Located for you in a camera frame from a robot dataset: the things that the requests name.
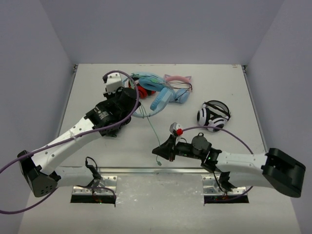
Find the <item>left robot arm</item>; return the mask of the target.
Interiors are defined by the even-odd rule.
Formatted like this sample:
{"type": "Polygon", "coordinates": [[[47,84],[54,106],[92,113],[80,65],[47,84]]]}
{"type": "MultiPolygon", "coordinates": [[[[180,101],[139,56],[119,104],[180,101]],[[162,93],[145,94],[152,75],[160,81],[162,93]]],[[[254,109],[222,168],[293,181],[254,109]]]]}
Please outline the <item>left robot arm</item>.
{"type": "Polygon", "coordinates": [[[62,162],[88,143],[103,136],[114,136],[131,120],[139,106],[137,92],[119,87],[113,97],[98,103],[78,123],[35,152],[22,151],[21,172],[35,197],[43,197],[65,186],[96,188],[103,182],[98,169],[85,163],[81,167],[62,166],[62,162]]]}

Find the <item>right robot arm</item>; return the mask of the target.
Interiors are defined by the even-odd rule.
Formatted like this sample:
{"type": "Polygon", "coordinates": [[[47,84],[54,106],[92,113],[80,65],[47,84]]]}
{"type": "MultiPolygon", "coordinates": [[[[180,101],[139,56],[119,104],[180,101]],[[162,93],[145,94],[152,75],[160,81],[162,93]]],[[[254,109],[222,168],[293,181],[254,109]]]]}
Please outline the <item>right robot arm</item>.
{"type": "Polygon", "coordinates": [[[206,171],[220,174],[218,183],[226,191],[254,186],[273,188],[289,197],[301,196],[306,167],[277,148],[261,154],[229,153],[213,148],[199,133],[191,143],[179,142],[170,135],[152,153],[168,161],[174,161],[176,156],[200,160],[206,171]]]}

